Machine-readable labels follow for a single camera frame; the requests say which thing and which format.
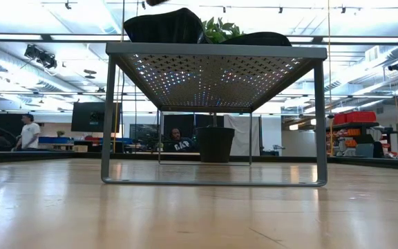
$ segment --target projector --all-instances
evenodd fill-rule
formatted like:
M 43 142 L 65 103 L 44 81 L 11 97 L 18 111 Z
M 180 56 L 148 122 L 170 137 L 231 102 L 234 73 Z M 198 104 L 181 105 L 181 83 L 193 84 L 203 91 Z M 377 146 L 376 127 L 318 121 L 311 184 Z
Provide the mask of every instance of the projector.
M 36 45 L 27 45 L 24 56 L 31 60 L 35 59 L 36 62 L 40 63 L 47 69 L 57 67 L 55 55 L 49 54 L 46 51 L 39 49 Z

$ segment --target red container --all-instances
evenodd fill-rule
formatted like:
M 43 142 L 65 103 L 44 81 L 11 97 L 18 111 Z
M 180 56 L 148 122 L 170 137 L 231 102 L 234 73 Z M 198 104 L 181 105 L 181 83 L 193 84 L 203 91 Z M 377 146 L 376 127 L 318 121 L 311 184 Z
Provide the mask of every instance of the red container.
M 342 125 L 346 123 L 346 114 L 339 113 L 334 115 L 334 125 Z
M 376 122 L 374 111 L 352 111 L 346 114 L 346 122 Z

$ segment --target ceiling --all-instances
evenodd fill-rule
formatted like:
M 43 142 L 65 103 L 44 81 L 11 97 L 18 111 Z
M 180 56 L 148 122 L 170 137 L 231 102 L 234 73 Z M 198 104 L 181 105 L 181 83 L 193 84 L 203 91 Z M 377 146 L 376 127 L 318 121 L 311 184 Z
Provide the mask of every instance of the ceiling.
M 122 0 L 69 1 L 70 9 L 65 6 L 66 2 L 0 0 L 0 33 L 67 35 L 121 33 Z M 222 17 L 223 21 L 240 26 L 245 33 L 271 31 L 293 36 L 398 37 L 398 0 L 332 0 L 330 18 L 328 18 L 326 0 L 172 0 L 156 7 L 150 7 L 141 1 L 127 0 L 124 19 L 136 15 L 169 12 L 183 7 L 195 12 L 202 20 Z M 332 109 L 344 106 L 367 108 L 369 106 L 364 105 L 376 102 L 377 99 L 351 98 L 348 95 L 388 96 L 395 94 L 394 91 L 398 89 L 396 81 L 398 71 L 386 69 L 390 64 L 398 62 L 398 46 L 375 48 L 375 44 L 354 45 L 353 43 L 329 47 L 330 58 L 324 64 L 325 90 L 326 94 L 331 90 L 331 94 L 340 95 L 331 99 Z M 28 44 L 37 45 L 40 49 L 56 55 L 58 67 L 45 70 L 41 64 L 30 61 L 24 56 Z M 328 47 L 311 44 L 295 46 Z M 372 51 L 371 49 L 376 50 L 372 53 L 376 57 L 374 59 L 370 59 L 370 52 L 367 52 Z M 98 42 L 0 41 L 0 91 L 27 91 L 27 94 L 0 93 L 0 100 L 20 102 L 21 108 L 25 110 L 67 110 L 72 108 L 71 103 L 75 101 L 103 101 L 104 97 L 101 95 L 58 95 L 58 93 L 95 93 L 105 88 L 107 60 L 105 44 Z M 95 78 L 86 78 L 88 74 L 84 70 L 95 71 L 96 74 L 93 75 Z M 122 79 L 120 75 L 115 88 L 121 89 L 122 83 L 124 83 L 124 92 L 130 93 L 124 98 L 134 100 L 135 96 L 132 93 L 135 88 L 132 81 L 127 76 Z M 313 113 L 311 108 L 314 106 L 314 98 L 302 96 L 314 94 L 313 88 L 312 73 L 308 73 L 282 92 L 288 96 L 274 98 L 267 103 L 267 106 L 260 108 L 258 113 L 271 113 L 276 107 L 280 107 L 278 112 L 282 113 Z M 49 94 L 37 95 L 34 94 L 35 91 Z M 139 100 L 138 111 L 155 110 L 144 96 L 139 95 L 136 98 Z M 386 101 L 385 98 L 381 100 L 375 104 Z

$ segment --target black monitor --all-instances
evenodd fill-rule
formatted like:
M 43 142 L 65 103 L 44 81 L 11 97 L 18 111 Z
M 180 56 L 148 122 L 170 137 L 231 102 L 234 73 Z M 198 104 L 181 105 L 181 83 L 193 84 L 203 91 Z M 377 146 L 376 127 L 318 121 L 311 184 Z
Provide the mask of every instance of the black monitor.
M 121 104 L 114 104 L 111 132 L 119 132 L 121 119 Z M 104 132 L 104 102 L 74 103 L 72 116 L 72 131 Z

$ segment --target wooden floor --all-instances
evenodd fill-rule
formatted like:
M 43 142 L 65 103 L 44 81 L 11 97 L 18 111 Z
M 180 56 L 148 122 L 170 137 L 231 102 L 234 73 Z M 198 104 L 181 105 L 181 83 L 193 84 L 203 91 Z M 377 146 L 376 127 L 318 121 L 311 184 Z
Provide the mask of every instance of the wooden floor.
M 0 248 L 398 249 L 398 170 L 329 165 L 308 187 L 105 185 L 100 161 L 0 164 Z M 309 181 L 313 165 L 246 169 L 112 161 L 117 178 Z

